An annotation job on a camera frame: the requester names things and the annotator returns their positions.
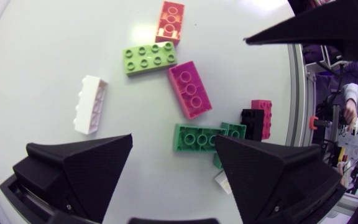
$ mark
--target white tabletop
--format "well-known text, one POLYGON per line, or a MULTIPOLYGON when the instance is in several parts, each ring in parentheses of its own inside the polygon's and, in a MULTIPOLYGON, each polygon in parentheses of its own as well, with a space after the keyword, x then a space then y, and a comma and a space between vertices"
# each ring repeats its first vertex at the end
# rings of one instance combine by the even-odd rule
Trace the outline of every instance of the white tabletop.
MULTIPOLYGON (((238 123, 251 100, 271 100, 271 137, 285 144, 290 120, 287 45, 247 46, 243 37, 293 15, 286 0, 180 0, 179 63, 194 61, 213 109, 181 112, 167 71, 128 78, 122 49, 153 43, 162 1, 12 0, 0 20, 0 184, 28 142, 60 144, 132 133, 134 147, 105 223, 130 217, 217 218, 240 223, 232 195, 215 183, 212 154, 173 151, 175 124, 238 123), (95 134, 73 130, 81 80, 108 82, 95 134)), ((23 219, 0 191, 12 223, 23 219)))

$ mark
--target small white object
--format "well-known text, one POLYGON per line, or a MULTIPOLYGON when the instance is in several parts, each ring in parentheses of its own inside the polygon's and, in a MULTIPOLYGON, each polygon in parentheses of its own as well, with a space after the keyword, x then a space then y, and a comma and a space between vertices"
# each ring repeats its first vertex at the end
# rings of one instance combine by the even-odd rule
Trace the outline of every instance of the small white object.
POLYGON ((227 194, 231 194, 231 187, 229 181, 227 180, 226 174, 222 171, 219 175, 215 177, 215 180, 223 188, 227 194))
POLYGON ((100 112, 107 83, 90 75, 82 79, 82 90, 78 94, 80 102, 75 107, 74 130, 90 134, 98 130, 100 112))
POLYGON ((357 118, 357 120, 356 120, 355 125, 354 125, 353 128, 352 128, 352 135, 353 135, 353 136, 356 136, 357 133, 358 133, 358 118, 357 118))

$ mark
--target magenta lego brick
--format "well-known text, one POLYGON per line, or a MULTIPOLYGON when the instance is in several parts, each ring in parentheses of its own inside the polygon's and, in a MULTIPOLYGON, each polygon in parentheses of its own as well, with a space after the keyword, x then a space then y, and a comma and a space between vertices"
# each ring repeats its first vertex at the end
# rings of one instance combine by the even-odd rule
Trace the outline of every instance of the magenta lego brick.
POLYGON ((264 111, 264 128, 262 131, 262 140, 270 138, 270 127, 272 127, 272 102, 270 100, 252 100, 252 109, 264 111))
POLYGON ((188 119, 212 109, 203 82, 192 61, 170 68, 168 78, 188 119))

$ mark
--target lego brick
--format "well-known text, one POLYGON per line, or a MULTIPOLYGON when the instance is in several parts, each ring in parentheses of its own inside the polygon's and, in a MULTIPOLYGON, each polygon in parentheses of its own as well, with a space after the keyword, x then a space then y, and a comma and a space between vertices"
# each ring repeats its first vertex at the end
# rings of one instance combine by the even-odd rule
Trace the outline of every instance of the lego brick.
POLYGON ((270 100, 252 100, 252 109, 264 111, 264 128, 262 140, 270 138, 270 127, 272 127, 272 102, 270 100))
POLYGON ((226 177, 226 173, 224 171, 222 171, 219 175, 217 175, 215 177, 215 181, 223 188, 223 190, 227 194, 232 193, 229 181, 228 181, 228 179, 226 177))
POLYGON ((216 152, 215 136, 226 135, 223 128, 205 128, 177 124, 173 140, 176 152, 216 152))
POLYGON ((193 119, 212 109, 203 82, 193 62, 170 68, 168 78, 183 114, 188 119, 193 119))
POLYGON ((179 44, 184 11, 183 4, 163 2, 155 35, 156 42, 172 41, 174 45, 179 44))
POLYGON ((227 136, 234 138, 242 138, 246 137, 247 126, 243 124, 231 124, 222 122, 221 128, 227 130, 227 136))
POLYGON ((218 169, 223 169, 222 162, 218 156, 217 153, 214 154, 214 160, 213 160, 214 166, 218 169))
POLYGON ((90 134, 98 130, 107 83, 90 75, 85 76, 82 83, 82 90, 78 94, 80 101, 75 108, 74 130, 90 134))
POLYGON ((124 49, 122 54, 124 71, 128 76, 162 70, 178 63, 170 41, 124 49))
POLYGON ((244 109, 241 116, 241 124, 247 126, 245 139, 261 141, 264 128, 264 111, 244 109))

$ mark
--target lime green lego brick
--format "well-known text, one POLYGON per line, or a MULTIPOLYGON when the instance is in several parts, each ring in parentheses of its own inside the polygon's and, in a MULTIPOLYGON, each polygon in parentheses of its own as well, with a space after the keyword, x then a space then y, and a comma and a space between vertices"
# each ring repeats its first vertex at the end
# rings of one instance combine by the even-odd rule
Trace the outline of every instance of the lime green lego brick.
POLYGON ((216 152, 217 134, 226 135, 226 129, 177 124, 173 147, 176 152, 216 152))
POLYGON ((231 124, 222 122, 221 128, 227 130, 227 136, 244 139, 246 137, 247 126, 243 124, 231 124))
POLYGON ((223 169, 222 162, 217 153, 214 155, 214 166, 218 169, 223 169))
POLYGON ((177 55, 171 41, 131 47, 122 51, 128 76, 161 70, 176 65, 177 55))

